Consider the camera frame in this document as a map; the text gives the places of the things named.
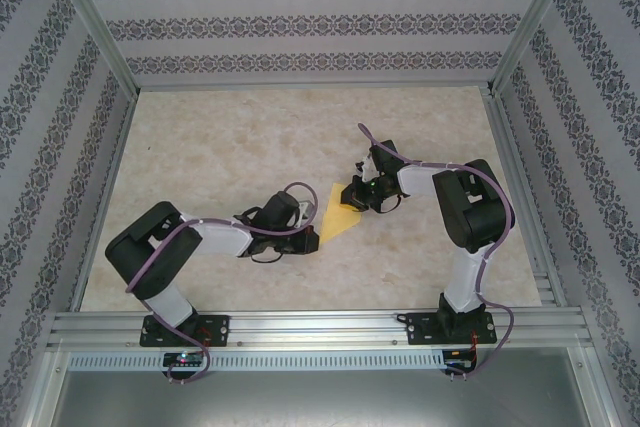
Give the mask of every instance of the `wall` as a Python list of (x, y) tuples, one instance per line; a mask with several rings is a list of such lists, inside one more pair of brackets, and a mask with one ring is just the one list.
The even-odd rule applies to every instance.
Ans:
[(487, 81), (531, 0), (95, 0), (142, 86)]
[(553, 0), (502, 92), (568, 300), (640, 425), (640, 0)]
[(48, 314), (69, 307), (128, 101), (70, 0), (0, 0), (0, 58), (0, 426), (8, 426)]

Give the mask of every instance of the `purple cable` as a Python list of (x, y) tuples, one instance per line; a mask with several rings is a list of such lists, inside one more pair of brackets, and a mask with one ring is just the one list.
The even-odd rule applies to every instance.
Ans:
[[(502, 201), (502, 205), (504, 205), (504, 210), (505, 210), (505, 214), (506, 214), (505, 215), (506, 216), (506, 220), (505, 220), (504, 231), (502, 232), (502, 235), (500, 236), (500, 238), (493, 244), (493, 246), (482, 257), (482, 262), (480, 263), (480, 268), (478, 269), (478, 276), (476, 277), (475, 288), (476, 288), (476, 295), (478, 296), (478, 298), (480, 299), (481, 302), (485, 303), (489, 307), (502, 309), (509, 315), (509, 326), (507, 327), (507, 331), (505, 332), (504, 336), (502, 337), (502, 339), (500, 340), (500, 342), (498, 343), (496, 348), (493, 350), (493, 352), (489, 355), (489, 357), (487, 357), (487, 359), (482, 364), (480, 364), (478, 367), (476, 367), (476, 369), (473, 372), (470, 372), (469, 374), (464, 376), (465, 380), (467, 378), (471, 378), (474, 375), (476, 375), (479, 372), (481, 372), (482, 370), (484, 370), (485, 367), (495, 359), (495, 356), (498, 354), (498, 352), (500, 352), (500, 349), (502, 349), (504, 344), (506, 344), (507, 341), (509, 340), (509, 336), (511, 335), (511, 331), (513, 330), (513, 325), (515, 323), (515, 316), (513, 315), (513, 310), (511, 310), (506, 305), (498, 304), (498, 303), (491, 302), (491, 301), (485, 299), (484, 296), (482, 295), (482, 292), (481, 292), (482, 277), (484, 276), (484, 272), (487, 269), (487, 260), (489, 260), (489, 257), (491, 256), (491, 254), (493, 254), (496, 251), (496, 249), (498, 247), (500, 247), (500, 245), (505, 241), (505, 239), (507, 238), (507, 235), (509, 235), (509, 231), (511, 230), (512, 216), (511, 216), (511, 204), (509, 203), (509, 199), (507, 199), (506, 194), (504, 193), (504, 191), (502, 190), (502, 188), (498, 185), (498, 183), (496, 181), (494, 181), (491, 177), (489, 177), (487, 174), (485, 174), (484, 172), (481, 172), (478, 169), (474, 169), (473, 167), (469, 167), (468, 165), (453, 164), (453, 163), (443, 164), (443, 163), (439, 163), (439, 162), (420, 162), (420, 161), (417, 161), (417, 160), (409, 159), (409, 158), (407, 158), (407, 157), (405, 157), (403, 155), (400, 155), (399, 153), (391, 150), (386, 145), (383, 145), (382, 142), (377, 141), (373, 137), (373, 134), (371, 134), (371, 131), (369, 129), (367, 129), (366, 125), (364, 125), (362, 123), (359, 123), (358, 124), (358, 128), (362, 131), (362, 133), (365, 135), (365, 137), (367, 137), (371, 141), (371, 143), (373, 145), (376, 145), (376, 146), (380, 147), (385, 152), (393, 155), (394, 157), (397, 157), (398, 159), (402, 160), (403, 162), (405, 162), (407, 164), (412, 164), (412, 165), (417, 165), (419, 167), (427, 167), (427, 168), (432, 168), (432, 169), (448, 169), (448, 170), (459, 169), (459, 170), (466, 170), (467, 172), (470, 172), (473, 175), (476, 175), (476, 176), (480, 177), (482, 180), (487, 182), (491, 187), (493, 187), (493, 189), (498, 194), (498, 197), (500, 197), (500, 200)], [(454, 367), (448, 367), (448, 368), (450, 370), (453, 370), (454, 372), (457, 371), (458, 373), (461, 373), (460, 370), (458, 370), (458, 369), (456, 369)]]
[[(138, 273), (133, 277), (133, 279), (131, 279), (131, 282), (129, 282), (129, 285), (127, 285), (127, 288), (126, 288), (125, 292), (131, 293), (133, 291), (135, 286), (138, 284), (138, 282), (140, 282), (140, 279), (147, 273), (149, 268), (151, 268), (151, 265), (155, 262), (155, 260), (158, 258), (158, 256), (162, 253), (162, 251), (164, 249), (166, 249), (167, 245), (169, 245), (169, 243), (182, 230), (186, 229), (190, 225), (195, 225), (195, 224), (229, 225), (229, 226), (232, 226), (232, 227), (236, 227), (238, 229), (247, 230), (249, 232), (255, 232), (255, 233), (258, 233), (258, 234), (265, 234), (265, 235), (272, 235), (272, 236), (275, 236), (275, 237), (284, 237), (284, 236), (287, 236), (287, 235), (293, 235), (293, 234), (297, 234), (298, 232), (302, 232), (304, 229), (306, 229), (307, 227), (309, 227), (311, 225), (311, 223), (313, 222), (313, 219), (316, 216), (316, 212), (318, 211), (318, 194), (316, 194), (316, 191), (313, 190), (313, 188), (310, 185), (305, 184), (304, 182), (292, 182), (291, 184), (287, 185), (284, 188), (284, 191), (287, 192), (289, 189), (291, 189), (292, 187), (296, 187), (296, 186), (304, 187), (309, 192), (311, 192), (311, 196), (313, 197), (313, 207), (311, 209), (311, 213), (309, 214), (309, 219), (304, 224), (302, 224), (300, 227), (297, 227), (297, 228), (292, 229), (292, 230), (272, 231), (272, 230), (258, 229), (256, 227), (251, 227), (249, 225), (244, 225), (243, 223), (241, 223), (239, 221), (231, 221), (231, 220), (225, 220), (225, 219), (204, 218), (204, 219), (188, 220), (188, 221), (183, 222), (182, 224), (180, 224), (169, 235), (167, 235), (167, 237), (160, 243), (160, 245), (155, 250), (155, 252), (153, 254), (151, 254), (151, 256), (147, 259), (147, 261), (142, 265), (142, 267), (140, 268)], [(193, 376), (189, 377), (188, 379), (183, 379), (183, 380), (176, 380), (173, 377), (171, 377), (171, 370), (173, 369), (174, 365), (169, 366), (169, 370), (167, 370), (167, 377), (169, 378), (169, 383), (174, 383), (175, 382), (175, 383), (179, 383), (179, 384), (183, 385), (183, 384), (188, 384), (190, 382), (194, 382), (194, 381), (202, 378), (207, 373), (207, 371), (209, 370), (209, 367), (211, 367), (211, 354), (209, 353), (209, 349), (207, 347), (205, 347), (203, 344), (201, 344), (200, 342), (198, 342), (196, 339), (194, 339), (192, 337), (189, 337), (187, 334), (185, 334), (183, 332), (180, 332), (178, 329), (173, 327), (166, 320), (164, 320), (162, 317), (160, 317), (160, 315), (158, 315), (156, 312), (154, 312), (153, 309), (146, 302), (143, 301), (142, 305), (144, 305), (147, 308), (147, 310), (149, 310), (150, 312), (153, 312), (154, 318), (165, 329), (167, 329), (169, 332), (177, 335), (178, 337), (186, 340), (187, 342), (192, 343), (195, 347), (198, 347), (200, 350), (202, 350), (203, 355), (207, 359), (207, 362), (206, 362), (204, 368), (200, 372), (197, 372)]]

